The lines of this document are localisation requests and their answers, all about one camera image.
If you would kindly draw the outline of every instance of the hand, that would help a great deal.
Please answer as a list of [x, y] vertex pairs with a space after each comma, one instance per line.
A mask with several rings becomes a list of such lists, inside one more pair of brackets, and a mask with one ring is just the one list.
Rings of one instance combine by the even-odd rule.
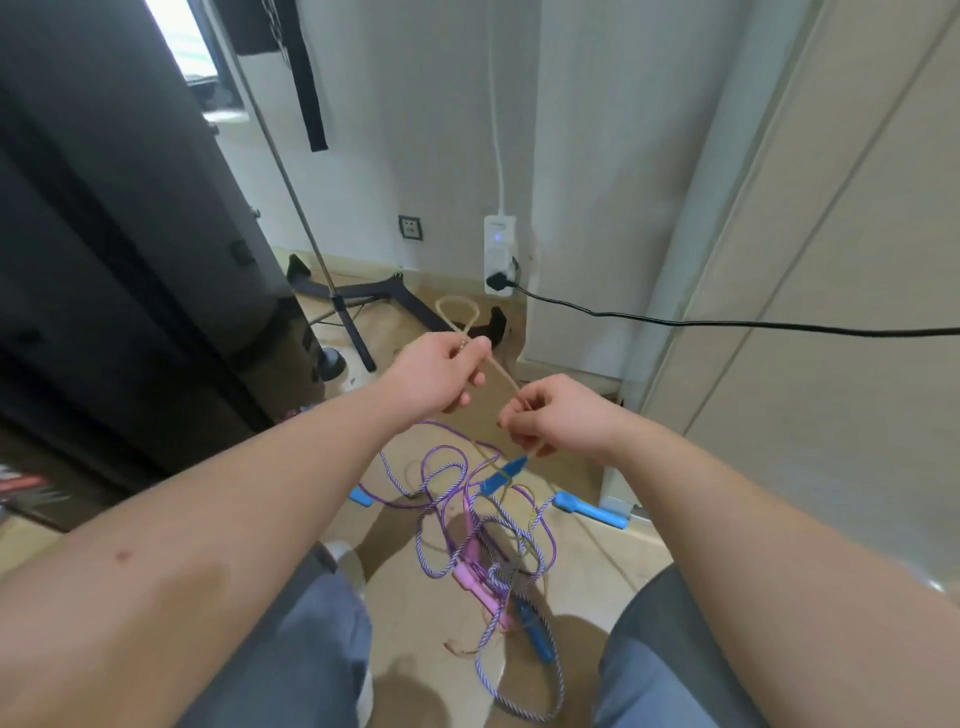
[[542, 442], [538, 457], [571, 449], [609, 464], [617, 426], [627, 414], [569, 376], [554, 375], [523, 387], [496, 423], [525, 450]]
[[455, 331], [425, 333], [407, 344], [381, 381], [403, 401], [409, 424], [440, 410], [452, 412], [470, 404], [467, 382], [481, 386], [480, 364], [490, 356], [490, 339], [470, 339], [462, 351], [463, 335]]

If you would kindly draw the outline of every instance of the forearm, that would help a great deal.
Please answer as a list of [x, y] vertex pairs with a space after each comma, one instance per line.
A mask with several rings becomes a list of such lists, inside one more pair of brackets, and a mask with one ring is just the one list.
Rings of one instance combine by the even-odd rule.
[[0, 723], [173, 723], [406, 424], [379, 385], [122, 503], [0, 582]]
[[960, 612], [680, 436], [623, 415], [611, 460], [775, 726], [947, 725]]

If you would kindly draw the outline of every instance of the jump rope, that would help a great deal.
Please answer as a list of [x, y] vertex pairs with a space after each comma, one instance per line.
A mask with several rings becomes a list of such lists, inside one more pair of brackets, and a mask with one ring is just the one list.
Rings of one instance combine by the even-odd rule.
[[[470, 320], [462, 328], [454, 325], [453, 322], [450, 321], [449, 317], [444, 313], [444, 306], [450, 303], [461, 303], [462, 305], [468, 306], [472, 311]], [[463, 347], [468, 342], [467, 331], [469, 331], [470, 327], [472, 327], [473, 324], [475, 324], [480, 318], [479, 307], [474, 301], [468, 298], [460, 296], [444, 296], [437, 300], [436, 309], [437, 313], [440, 314], [440, 317], [444, 319], [447, 325], [450, 326], [452, 330], [457, 331], [462, 335], [463, 338], [460, 343], [460, 350], [462, 351]], [[514, 381], [514, 378], [510, 376], [507, 370], [504, 369], [499, 362], [492, 357], [487, 359], [487, 362], [490, 363], [492, 367], [510, 383], [515, 392], [520, 391], [520, 387]], [[529, 409], [529, 405], [527, 405], [526, 402], [523, 402], [523, 404]], [[387, 456], [383, 453], [383, 451], [381, 451], [380, 461], [383, 463], [384, 471], [386, 471], [387, 477], [390, 478], [390, 481], [394, 484], [400, 494], [409, 499], [426, 497], [425, 504], [390, 502], [385, 498], [371, 493], [363, 486], [362, 483], [358, 484], [357, 487], [373, 500], [382, 503], [389, 508], [420, 510], [420, 513], [417, 516], [414, 543], [417, 549], [417, 558], [420, 561], [420, 566], [427, 576], [433, 579], [441, 579], [450, 574], [452, 571], [460, 570], [457, 576], [458, 581], [461, 582], [461, 585], [464, 585], [465, 578], [472, 578], [479, 582], [482, 587], [485, 588], [490, 595], [492, 595], [494, 601], [494, 604], [491, 605], [494, 607], [492, 610], [492, 618], [487, 623], [487, 627], [484, 629], [484, 632], [480, 637], [480, 642], [477, 645], [474, 657], [474, 666], [476, 668], [477, 676], [480, 678], [480, 682], [483, 684], [484, 688], [486, 688], [493, 697], [493, 700], [496, 702], [496, 704], [507, 713], [531, 722], [549, 722], [557, 717], [557, 715], [560, 713], [560, 710], [564, 706], [564, 673], [561, 669], [560, 657], [557, 654], [557, 643], [554, 639], [553, 631], [550, 628], [550, 623], [547, 618], [540, 613], [540, 610], [527, 594], [533, 585], [536, 584], [537, 581], [543, 577], [551, 567], [553, 567], [557, 560], [557, 541], [550, 532], [550, 528], [543, 521], [543, 513], [553, 502], [554, 497], [551, 496], [541, 505], [537, 505], [537, 502], [529, 489], [523, 487], [522, 485], [515, 484], [514, 477], [500, 467], [498, 461], [506, 461], [506, 457], [504, 456], [503, 451], [497, 446], [491, 443], [478, 442], [469, 435], [466, 435], [449, 425], [444, 425], [443, 423], [435, 422], [433, 420], [423, 420], [418, 422], [417, 425], [440, 427], [447, 432], [462, 438], [463, 440], [469, 441], [480, 453], [483, 460], [479, 465], [473, 468], [473, 470], [470, 470], [467, 454], [462, 449], [453, 445], [438, 445], [428, 451], [420, 461], [419, 488], [414, 491], [408, 491], [403, 487], [399, 480], [396, 479], [393, 471], [390, 468], [390, 463], [387, 461]], [[534, 447], [534, 451], [537, 449], [539, 449], [539, 444]], [[452, 460], [445, 465], [441, 465], [439, 468], [436, 468], [428, 473], [427, 461], [435, 453], [440, 451], [452, 452], [456, 454], [457, 459]], [[478, 478], [477, 476], [487, 468], [493, 469], [506, 480], [506, 484], [504, 485], [503, 491], [501, 492], [499, 498], [494, 497], [493, 494], [484, 494], [480, 490], [480, 485], [485, 478]], [[452, 469], [457, 469], [459, 471], [456, 481], [441, 495], [434, 496], [429, 489], [431, 481], [439, 474], [445, 473], [446, 471]], [[509, 492], [520, 493], [533, 509], [530, 521], [526, 524], [526, 527], [518, 524], [513, 517], [507, 513], [503, 506], [503, 501]], [[467, 519], [468, 533], [466, 538], [459, 544], [456, 543], [450, 536], [450, 532], [447, 527], [447, 508], [449, 507], [451, 501], [453, 501], [453, 499], [455, 499], [457, 496], [459, 496], [463, 501], [463, 509]], [[493, 506], [495, 513], [488, 515], [478, 514], [476, 511], [476, 503], [479, 498], [488, 501]], [[440, 569], [434, 569], [431, 567], [430, 564], [427, 563], [426, 557], [423, 555], [423, 524], [428, 516], [434, 514], [437, 516], [437, 521], [440, 525], [441, 532], [443, 533], [448, 556], [446, 564]], [[488, 526], [492, 524], [499, 525], [507, 533], [511, 534], [514, 540], [516, 540], [515, 557], [511, 558], [490, 535]], [[550, 542], [549, 560], [546, 559], [542, 549], [534, 538], [534, 531], [539, 525], [542, 526], [543, 532], [546, 534], [546, 537]], [[481, 558], [481, 547], [486, 551], [487, 558], [490, 562], [489, 566], [485, 566], [484, 560]], [[532, 555], [536, 561], [536, 567], [533, 570], [529, 570], [524, 567], [523, 560], [524, 557], [528, 555]], [[542, 634], [545, 637], [545, 644], [541, 643], [538, 645], [535, 643], [535, 648], [539, 648], [538, 653], [543, 661], [548, 662], [553, 668], [557, 686], [553, 707], [548, 713], [545, 714], [535, 713], [525, 708], [521, 708], [514, 701], [501, 695], [494, 683], [488, 677], [487, 673], [483, 670], [483, 666], [481, 664], [483, 650], [490, 643], [497, 626], [503, 626], [509, 623], [507, 608], [511, 601], [516, 606], [517, 615], [521, 620], [520, 626], [524, 627], [525, 629], [530, 629], [531, 626], [534, 628], [539, 627], [542, 629]]]

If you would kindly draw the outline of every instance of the wall outlet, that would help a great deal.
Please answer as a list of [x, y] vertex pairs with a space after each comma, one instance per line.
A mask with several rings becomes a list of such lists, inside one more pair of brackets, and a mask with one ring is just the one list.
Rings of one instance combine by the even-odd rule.
[[400, 223], [400, 235], [407, 240], [422, 240], [423, 227], [420, 225], [419, 217], [410, 217], [409, 215], [398, 215], [397, 220]]
[[[483, 219], [483, 278], [488, 279], [494, 273], [506, 273], [514, 279], [514, 257], [516, 256], [516, 218], [513, 215], [488, 215]], [[494, 291], [484, 284], [484, 291], [491, 296], [510, 298], [513, 288]]]

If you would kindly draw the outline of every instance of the black power cord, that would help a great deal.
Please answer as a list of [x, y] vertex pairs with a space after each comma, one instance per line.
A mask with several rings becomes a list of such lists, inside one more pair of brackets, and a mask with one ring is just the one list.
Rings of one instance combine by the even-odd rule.
[[687, 328], [687, 327], [714, 327], [714, 328], [774, 328], [781, 331], [810, 331], [812, 333], [832, 333], [838, 336], [860, 336], [868, 339], [921, 339], [930, 336], [957, 336], [960, 335], [960, 327], [949, 328], [845, 328], [845, 327], [824, 327], [817, 324], [785, 324], [776, 321], [672, 321], [670, 319], [655, 319], [652, 316], [639, 316], [634, 313], [618, 313], [615, 311], [591, 311], [589, 308], [561, 301], [560, 299], [551, 299], [546, 296], [540, 296], [531, 293], [518, 283], [508, 279], [504, 273], [494, 273], [487, 279], [487, 285], [494, 291], [502, 291], [504, 288], [515, 288], [520, 293], [529, 298], [543, 301], [544, 303], [555, 303], [556, 305], [565, 305], [575, 311], [586, 313], [598, 319], [615, 318], [630, 319], [631, 321], [642, 321], [645, 324], [657, 324], [662, 327]]

